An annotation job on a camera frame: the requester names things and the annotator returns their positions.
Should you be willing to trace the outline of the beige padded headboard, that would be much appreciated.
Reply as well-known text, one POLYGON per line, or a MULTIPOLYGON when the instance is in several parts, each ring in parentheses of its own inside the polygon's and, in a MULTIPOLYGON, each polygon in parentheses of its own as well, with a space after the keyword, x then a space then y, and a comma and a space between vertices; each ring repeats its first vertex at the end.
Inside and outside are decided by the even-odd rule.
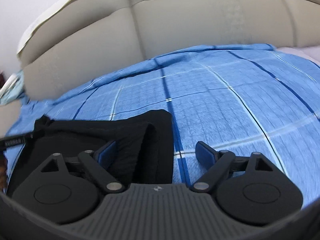
POLYGON ((319 45, 319 0, 58 0, 17 56, 27 95, 42 100, 178 49, 252 43, 319 45))

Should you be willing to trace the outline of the blue plaid bed sheet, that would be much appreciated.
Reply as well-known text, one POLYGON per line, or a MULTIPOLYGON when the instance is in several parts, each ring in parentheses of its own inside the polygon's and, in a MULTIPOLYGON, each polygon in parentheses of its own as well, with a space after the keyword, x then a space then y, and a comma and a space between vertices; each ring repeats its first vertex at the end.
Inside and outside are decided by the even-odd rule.
POLYGON ((319 197, 319 65, 270 44, 197 46, 97 77, 56 100, 25 98, 7 135, 36 119, 120 120, 156 109, 172 114, 174 178, 204 169, 198 141, 248 156, 263 153, 301 190, 319 197))

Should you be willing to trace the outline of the lavender blanket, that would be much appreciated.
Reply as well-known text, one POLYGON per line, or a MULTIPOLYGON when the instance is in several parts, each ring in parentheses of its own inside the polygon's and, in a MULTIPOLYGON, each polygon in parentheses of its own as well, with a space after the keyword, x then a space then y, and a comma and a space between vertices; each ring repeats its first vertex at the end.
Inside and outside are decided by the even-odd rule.
POLYGON ((277 48, 277 51, 300 56, 302 58, 308 59, 319 65, 320 46, 311 46, 311 47, 303 47, 303 48, 282 47, 282 48, 277 48))

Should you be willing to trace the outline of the light blue folded cloth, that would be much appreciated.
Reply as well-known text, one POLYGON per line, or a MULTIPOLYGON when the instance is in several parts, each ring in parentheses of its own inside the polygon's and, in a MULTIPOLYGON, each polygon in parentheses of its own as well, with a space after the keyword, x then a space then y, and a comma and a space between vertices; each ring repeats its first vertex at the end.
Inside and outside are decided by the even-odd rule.
POLYGON ((1 105, 7 105, 24 93, 24 72, 12 74, 1 88, 1 105))

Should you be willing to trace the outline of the black pants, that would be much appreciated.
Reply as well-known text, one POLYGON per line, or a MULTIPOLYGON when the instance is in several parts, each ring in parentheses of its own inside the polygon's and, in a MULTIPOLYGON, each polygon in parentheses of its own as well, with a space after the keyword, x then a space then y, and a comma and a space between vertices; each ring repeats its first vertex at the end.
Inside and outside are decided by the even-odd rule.
POLYGON ((123 185, 172 182, 172 115, 163 109, 116 121, 54 120, 43 115, 35 121, 34 132, 11 174, 9 196, 51 154, 76 157, 111 141, 116 143, 115 154, 104 163, 107 172, 123 185))

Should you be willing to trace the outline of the beige bed side rail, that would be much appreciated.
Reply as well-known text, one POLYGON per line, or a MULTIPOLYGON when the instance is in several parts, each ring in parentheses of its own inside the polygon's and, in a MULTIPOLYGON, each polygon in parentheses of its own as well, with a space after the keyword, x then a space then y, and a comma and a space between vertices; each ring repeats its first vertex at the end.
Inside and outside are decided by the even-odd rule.
POLYGON ((21 102, 15 100, 0 106, 0 136, 3 137, 20 116, 21 102))

